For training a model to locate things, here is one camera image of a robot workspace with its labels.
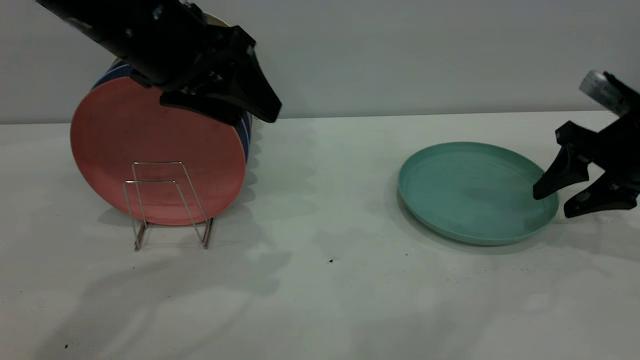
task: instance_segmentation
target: robotic arm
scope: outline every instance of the robotic arm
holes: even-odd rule
[[[556,130],[560,153],[533,186],[543,199],[571,184],[589,180],[587,167],[595,163],[605,174],[564,204],[571,218],[611,209],[633,209],[640,193],[640,94],[608,72],[591,71],[580,90],[620,116],[594,132],[567,122]]]
[[[36,0],[163,91],[160,103],[234,125],[248,111],[274,122],[282,103],[262,74],[255,40],[208,24],[179,0]]]

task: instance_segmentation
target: blue plate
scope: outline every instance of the blue plate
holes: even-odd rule
[[[506,245],[544,228],[558,210],[557,194],[533,199],[544,170],[511,150],[474,142],[443,143],[412,155],[398,187],[409,210],[449,238]]]

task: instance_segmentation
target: teal plate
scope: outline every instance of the teal plate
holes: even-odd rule
[[[506,245],[542,230],[556,215],[557,194],[533,199],[544,170],[511,150],[452,142],[416,152],[398,188],[409,210],[434,231],[477,245]]]

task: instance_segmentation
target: dish rack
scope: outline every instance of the dish rack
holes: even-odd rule
[[[138,180],[138,175],[136,174],[136,167],[140,165],[145,165],[145,166],[146,165],[179,165],[182,167],[184,171],[184,175],[186,176],[187,181],[189,183],[189,187],[191,188],[191,191],[193,192],[193,195],[195,196],[195,199],[198,203],[198,207],[202,212],[202,216],[206,219],[204,222],[205,223],[204,234],[200,234],[200,230],[198,230],[198,226],[195,222],[195,219],[193,218],[193,215],[191,214],[191,210],[189,209],[189,205],[187,204],[187,201],[184,198],[184,193],[182,192],[182,188],[180,187],[180,184],[178,183],[178,181],[174,179],[140,181]],[[185,166],[185,164],[182,161],[134,161],[134,163],[131,164],[131,172],[133,173],[133,180],[125,181],[122,184],[122,189],[124,190],[124,196],[127,201],[127,208],[129,210],[129,218],[131,219],[131,227],[133,228],[133,236],[135,239],[135,243],[134,243],[135,251],[140,251],[140,249],[142,248],[142,239],[145,235],[145,231],[150,226],[150,224],[147,222],[147,217],[145,216],[145,210],[142,204],[142,196],[140,195],[140,185],[143,185],[143,184],[144,185],[175,184],[175,187],[178,190],[178,194],[182,199],[182,203],[184,204],[184,207],[187,210],[187,214],[189,214],[189,218],[191,219],[191,225],[193,226],[193,229],[195,230],[198,238],[200,239],[200,243],[202,244],[202,247],[205,249],[209,248],[209,241],[211,239],[211,229],[213,228],[213,225],[216,221],[216,217],[212,217],[212,218],[207,217],[207,214],[205,213],[204,208],[202,207],[202,202],[200,202],[198,193],[196,193],[196,189],[193,186],[191,177],[189,176],[189,171],[187,171],[187,166]],[[140,229],[136,229],[136,218],[133,217],[133,212],[131,211],[131,202],[129,200],[129,192],[127,191],[127,185],[130,185],[130,184],[136,185],[136,193],[138,194],[138,203],[140,204],[140,212],[142,214]]]

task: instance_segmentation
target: pink plate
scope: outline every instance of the pink plate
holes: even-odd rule
[[[207,218],[220,214],[242,187],[245,159],[236,130],[205,116],[158,103],[160,90],[129,78],[108,81],[80,103],[71,125],[71,149],[80,173],[104,200],[128,213],[123,184],[134,161],[182,161]],[[180,165],[137,165],[139,181],[175,180],[196,222],[205,221]],[[148,222],[188,225],[174,184],[140,184]],[[136,186],[127,185],[133,216],[142,219]]]

